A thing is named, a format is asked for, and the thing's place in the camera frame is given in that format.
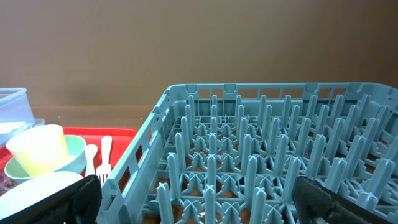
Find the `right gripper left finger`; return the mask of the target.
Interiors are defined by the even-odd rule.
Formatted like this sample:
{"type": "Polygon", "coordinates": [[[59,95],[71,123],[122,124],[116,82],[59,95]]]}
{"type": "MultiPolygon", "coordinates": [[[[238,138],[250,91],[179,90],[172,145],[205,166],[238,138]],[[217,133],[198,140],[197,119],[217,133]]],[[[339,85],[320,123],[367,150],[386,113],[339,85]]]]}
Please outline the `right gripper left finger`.
{"type": "Polygon", "coordinates": [[[1,223],[95,224],[102,201],[99,178],[89,175],[9,216],[1,223]]]}

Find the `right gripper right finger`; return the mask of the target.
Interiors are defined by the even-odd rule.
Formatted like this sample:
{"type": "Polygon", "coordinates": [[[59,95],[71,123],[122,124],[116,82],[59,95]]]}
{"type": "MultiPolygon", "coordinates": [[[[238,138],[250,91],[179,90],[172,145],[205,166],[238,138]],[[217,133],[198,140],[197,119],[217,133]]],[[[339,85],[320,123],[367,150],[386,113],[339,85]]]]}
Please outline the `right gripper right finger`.
{"type": "Polygon", "coordinates": [[[305,176],[296,178],[292,190],[300,223],[331,224],[389,223],[305,176]]]}

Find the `light blue bowl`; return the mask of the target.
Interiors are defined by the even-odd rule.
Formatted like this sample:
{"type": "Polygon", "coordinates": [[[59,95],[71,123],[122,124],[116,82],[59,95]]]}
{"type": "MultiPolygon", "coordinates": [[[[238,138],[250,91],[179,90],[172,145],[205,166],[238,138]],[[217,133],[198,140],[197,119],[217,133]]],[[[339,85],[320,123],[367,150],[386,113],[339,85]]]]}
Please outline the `light blue bowl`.
{"type": "Polygon", "coordinates": [[[70,171],[52,172],[33,177],[1,196],[1,219],[55,194],[83,178],[70,171]]]}

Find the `yellow plastic cup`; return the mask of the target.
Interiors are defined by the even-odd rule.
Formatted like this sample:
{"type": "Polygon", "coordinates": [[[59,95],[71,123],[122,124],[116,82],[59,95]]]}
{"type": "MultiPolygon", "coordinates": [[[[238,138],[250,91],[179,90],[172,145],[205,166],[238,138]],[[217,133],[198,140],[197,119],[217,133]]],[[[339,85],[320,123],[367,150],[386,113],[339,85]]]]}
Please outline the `yellow plastic cup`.
{"type": "Polygon", "coordinates": [[[27,129],[10,138],[6,148],[31,177],[56,171],[69,163],[65,134],[57,124],[27,129]]]}

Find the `red snack wrapper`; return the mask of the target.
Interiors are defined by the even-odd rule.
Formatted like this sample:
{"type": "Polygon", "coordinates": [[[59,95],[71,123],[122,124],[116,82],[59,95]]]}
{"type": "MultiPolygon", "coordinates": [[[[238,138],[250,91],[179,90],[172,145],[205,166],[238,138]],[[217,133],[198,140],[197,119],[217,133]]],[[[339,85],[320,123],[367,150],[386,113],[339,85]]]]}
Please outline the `red snack wrapper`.
{"type": "Polygon", "coordinates": [[[3,171],[0,176],[0,196],[4,195],[9,190],[13,189],[18,185],[17,182],[10,179],[3,171]]]}

